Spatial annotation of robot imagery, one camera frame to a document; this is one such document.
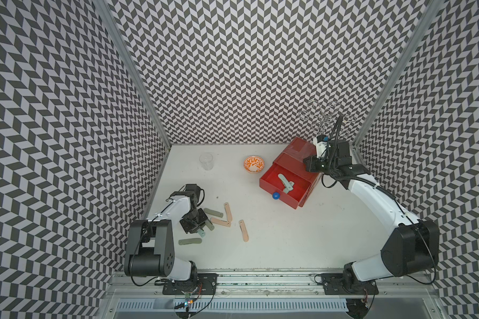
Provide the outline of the red drawer blue knob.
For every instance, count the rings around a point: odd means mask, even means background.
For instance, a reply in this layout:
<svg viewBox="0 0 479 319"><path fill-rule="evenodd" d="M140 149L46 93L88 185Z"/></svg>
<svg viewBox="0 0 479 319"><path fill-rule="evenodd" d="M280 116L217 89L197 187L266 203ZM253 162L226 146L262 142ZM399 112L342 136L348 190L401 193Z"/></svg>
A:
<svg viewBox="0 0 479 319"><path fill-rule="evenodd" d="M273 199L279 200L293 209L303 207L312 182L284 167L273 164L259 180L259 186Z"/></svg>

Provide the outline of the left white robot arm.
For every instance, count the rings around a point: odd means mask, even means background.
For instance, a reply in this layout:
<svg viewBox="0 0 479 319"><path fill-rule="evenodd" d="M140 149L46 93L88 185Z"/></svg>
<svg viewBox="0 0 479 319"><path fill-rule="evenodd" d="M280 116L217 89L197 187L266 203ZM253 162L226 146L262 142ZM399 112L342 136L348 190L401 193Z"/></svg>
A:
<svg viewBox="0 0 479 319"><path fill-rule="evenodd" d="M196 266L175 255L172 223L186 234L204 235L209 219L200 205L205 191L186 184L166 200L167 206L151 220L137 219L130 224L126 243L124 272L129 277L160 277L173 281L192 280Z"/></svg>

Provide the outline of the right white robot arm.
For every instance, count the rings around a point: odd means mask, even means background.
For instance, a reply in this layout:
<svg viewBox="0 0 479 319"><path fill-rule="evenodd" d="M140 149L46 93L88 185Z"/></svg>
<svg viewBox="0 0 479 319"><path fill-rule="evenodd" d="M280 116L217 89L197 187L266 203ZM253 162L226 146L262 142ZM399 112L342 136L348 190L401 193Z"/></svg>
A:
<svg viewBox="0 0 479 319"><path fill-rule="evenodd" d="M438 225L403 208L367 167L353 163L347 140L320 135L314 138L313 144L317 153L304 159L306 170L328 175L357 196L387 232L387 241L378 254L344 267L345 288L351 291L354 284L412 276L425 270L436 273L439 264Z"/></svg>

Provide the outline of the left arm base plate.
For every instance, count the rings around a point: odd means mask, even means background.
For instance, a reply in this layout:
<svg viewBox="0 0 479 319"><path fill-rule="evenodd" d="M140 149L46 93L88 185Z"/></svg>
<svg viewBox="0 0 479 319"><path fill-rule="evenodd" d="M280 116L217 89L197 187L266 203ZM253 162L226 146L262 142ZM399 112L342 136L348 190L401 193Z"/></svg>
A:
<svg viewBox="0 0 479 319"><path fill-rule="evenodd" d="M217 281L217 273L197 273L188 280L170 280L164 283L162 294L182 296L192 293L211 296L216 293Z"/></svg>

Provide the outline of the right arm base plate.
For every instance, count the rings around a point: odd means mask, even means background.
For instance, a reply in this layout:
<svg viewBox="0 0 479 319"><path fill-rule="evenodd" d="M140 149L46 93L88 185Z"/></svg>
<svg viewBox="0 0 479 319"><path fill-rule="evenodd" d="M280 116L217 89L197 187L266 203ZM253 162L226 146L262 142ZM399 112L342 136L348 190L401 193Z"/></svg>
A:
<svg viewBox="0 0 479 319"><path fill-rule="evenodd" d="M346 273L322 273L319 275L326 295L368 295L379 294L379 289L374 280L358 281L354 275Z"/></svg>

